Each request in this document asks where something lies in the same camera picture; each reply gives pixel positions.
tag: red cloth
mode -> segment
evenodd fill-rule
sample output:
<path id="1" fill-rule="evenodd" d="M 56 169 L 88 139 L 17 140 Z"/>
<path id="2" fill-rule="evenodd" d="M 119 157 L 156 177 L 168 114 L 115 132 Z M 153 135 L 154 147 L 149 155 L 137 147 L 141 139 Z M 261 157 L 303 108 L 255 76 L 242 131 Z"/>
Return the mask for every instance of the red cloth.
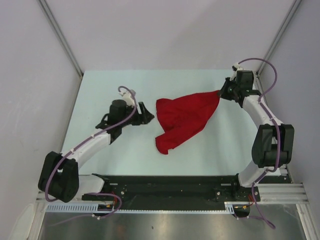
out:
<path id="1" fill-rule="evenodd" d="M 156 101 L 156 115 L 164 134 L 155 138 L 162 154 L 174 149 L 204 129 L 219 104 L 218 91 L 194 93 L 174 100 Z"/>

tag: robotic arm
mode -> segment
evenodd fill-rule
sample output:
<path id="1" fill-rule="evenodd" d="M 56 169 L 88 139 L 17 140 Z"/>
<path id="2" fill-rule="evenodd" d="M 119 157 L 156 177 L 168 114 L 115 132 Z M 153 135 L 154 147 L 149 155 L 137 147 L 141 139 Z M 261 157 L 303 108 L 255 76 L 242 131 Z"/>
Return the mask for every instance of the robotic arm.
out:
<path id="1" fill-rule="evenodd" d="M 47 154 L 38 182 L 41 191 L 46 190 L 49 182 L 48 194 L 67 203 L 83 194 L 99 193 L 102 190 L 105 183 L 103 179 L 96 175 L 79 176 L 79 168 L 101 149 L 111 145 L 122 134 L 122 128 L 128 125 L 146 125 L 155 117 L 146 109 L 143 102 L 139 102 L 136 106 L 140 108 L 140 114 L 135 109 L 135 101 L 128 91 L 120 92 L 120 95 L 122 99 L 112 102 L 109 113 L 103 116 L 91 137 L 70 150 L 71 154 L 55 171 L 51 181 L 49 181 L 50 175 L 59 161 L 68 156 L 69 151 L 63 153 L 52 151 Z"/>
<path id="2" fill-rule="evenodd" d="M 254 81 L 257 80 L 257 75 L 253 71 L 244 70 L 238 64 L 232 66 L 232 69 L 233 76 L 225 79 L 219 95 L 222 99 L 238 103 L 258 128 L 251 151 L 252 161 L 238 175 L 240 185 L 247 188 L 251 187 L 266 169 L 275 167 L 277 155 L 279 155 L 278 167 L 291 161 L 295 130 L 292 125 L 280 121 L 260 97 L 261 93 L 253 89 Z M 278 141 L 280 141 L 280 152 L 277 149 Z"/>

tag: wall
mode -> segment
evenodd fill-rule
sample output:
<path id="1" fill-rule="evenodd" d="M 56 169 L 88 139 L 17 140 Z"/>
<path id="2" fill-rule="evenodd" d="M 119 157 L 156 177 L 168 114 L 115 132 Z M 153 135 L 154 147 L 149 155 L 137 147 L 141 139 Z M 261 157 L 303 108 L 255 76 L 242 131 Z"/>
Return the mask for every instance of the wall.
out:
<path id="1" fill-rule="evenodd" d="M 230 69 L 266 54 L 292 2 L 48 0 L 85 70 Z"/>
<path id="2" fill-rule="evenodd" d="M 46 154 L 59 151 L 79 79 L 37 1 L 0 8 L 0 239 L 36 199 Z"/>
<path id="3" fill-rule="evenodd" d="M 303 182 L 314 216 L 320 223 L 319 143 L 320 143 L 320 1 L 304 1 L 289 26 L 271 62 L 278 82 L 268 93 L 272 111 L 295 128 L 289 169 L 296 182 Z M 264 89 L 274 78 L 272 70 L 262 74 Z"/>

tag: gray floor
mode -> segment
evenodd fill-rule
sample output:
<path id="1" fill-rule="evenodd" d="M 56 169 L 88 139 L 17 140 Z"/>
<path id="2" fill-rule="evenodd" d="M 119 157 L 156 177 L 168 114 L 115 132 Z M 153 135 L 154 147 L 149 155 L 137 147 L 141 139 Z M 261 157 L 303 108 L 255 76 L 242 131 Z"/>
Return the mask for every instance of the gray floor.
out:
<path id="1" fill-rule="evenodd" d="M 75 216 L 46 213 L 39 240 L 304 240 L 295 205 L 261 206 L 276 225 L 236 220 L 217 214 L 116 214 L 107 219 L 78 218 L 57 226 L 50 224 Z M 257 215 L 253 207 L 251 215 Z"/>

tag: red fabric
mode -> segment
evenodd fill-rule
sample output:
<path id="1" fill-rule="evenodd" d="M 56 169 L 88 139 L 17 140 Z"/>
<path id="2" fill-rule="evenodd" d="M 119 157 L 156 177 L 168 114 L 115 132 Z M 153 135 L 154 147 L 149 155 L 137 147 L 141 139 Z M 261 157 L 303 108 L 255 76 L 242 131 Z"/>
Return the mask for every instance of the red fabric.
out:
<path id="1" fill-rule="evenodd" d="M 162 154 L 174 149 L 204 129 L 219 104 L 218 91 L 195 93 L 174 100 L 156 101 L 156 115 L 164 134 L 155 138 Z"/>

